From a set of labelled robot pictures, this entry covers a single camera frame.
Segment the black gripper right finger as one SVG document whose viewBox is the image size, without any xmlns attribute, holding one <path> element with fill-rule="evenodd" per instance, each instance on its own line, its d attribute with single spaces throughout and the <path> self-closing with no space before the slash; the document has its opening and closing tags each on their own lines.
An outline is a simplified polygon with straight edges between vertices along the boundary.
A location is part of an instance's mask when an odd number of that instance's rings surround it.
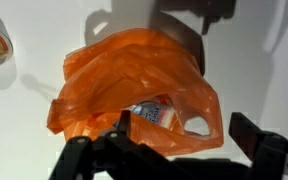
<svg viewBox="0 0 288 180">
<path fill-rule="evenodd" d="M 288 139 L 261 130 L 240 112 L 231 114 L 229 135 L 252 162 L 246 180 L 282 180 L 288 176 Z"/>
</svg>

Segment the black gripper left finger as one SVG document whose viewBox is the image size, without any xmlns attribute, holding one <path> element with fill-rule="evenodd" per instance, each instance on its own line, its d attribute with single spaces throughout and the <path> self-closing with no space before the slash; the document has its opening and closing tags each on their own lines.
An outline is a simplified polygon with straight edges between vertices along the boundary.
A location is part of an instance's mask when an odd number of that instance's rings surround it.
<svg viewBox="0 0 288 180">
<path fill-rule="evenodd" d="M 93 180 L 106 171 L 113 180 L 194 180 L 194 176 L 145 144 L 130 138 L 131 112 L 121 112 L 118 126 L 92 141 L 71 138 L 48 180 Z"/>
</svg>

